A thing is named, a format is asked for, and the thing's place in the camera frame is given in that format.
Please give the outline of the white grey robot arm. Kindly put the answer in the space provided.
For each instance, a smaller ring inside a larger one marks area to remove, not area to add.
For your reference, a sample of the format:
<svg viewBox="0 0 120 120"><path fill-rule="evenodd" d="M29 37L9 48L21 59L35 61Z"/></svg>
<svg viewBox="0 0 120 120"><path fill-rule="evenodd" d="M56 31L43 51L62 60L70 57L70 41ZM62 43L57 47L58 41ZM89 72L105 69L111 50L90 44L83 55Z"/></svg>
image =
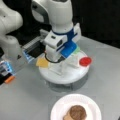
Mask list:
<svg viewBox="0 0 120 120"><path fill-rule="evenodd" d="M77 48L80 39L79 24L74 25L71 0L32 0L31 12L36 21L49 24L51 31L44 38L45 58L53 63L67 59ZM0 47L5 56L14 63L24 61L18 40L10 32L23 25L19 12L0 0Z"/></svg>

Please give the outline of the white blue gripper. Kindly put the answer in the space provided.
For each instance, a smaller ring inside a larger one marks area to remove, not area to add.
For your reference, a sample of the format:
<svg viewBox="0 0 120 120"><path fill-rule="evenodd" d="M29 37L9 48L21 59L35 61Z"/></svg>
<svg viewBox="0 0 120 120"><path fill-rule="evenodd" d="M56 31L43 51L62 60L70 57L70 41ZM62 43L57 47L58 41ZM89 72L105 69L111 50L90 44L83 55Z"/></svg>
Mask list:
<svg viewBox="0 0 120 120"><path fill-rule="evenodd" d="M50 31L44 39L45 58L51 63L59 63L68 58L77 48L77 42L80 37L81 29L79 23L64 34Z"/></svg>

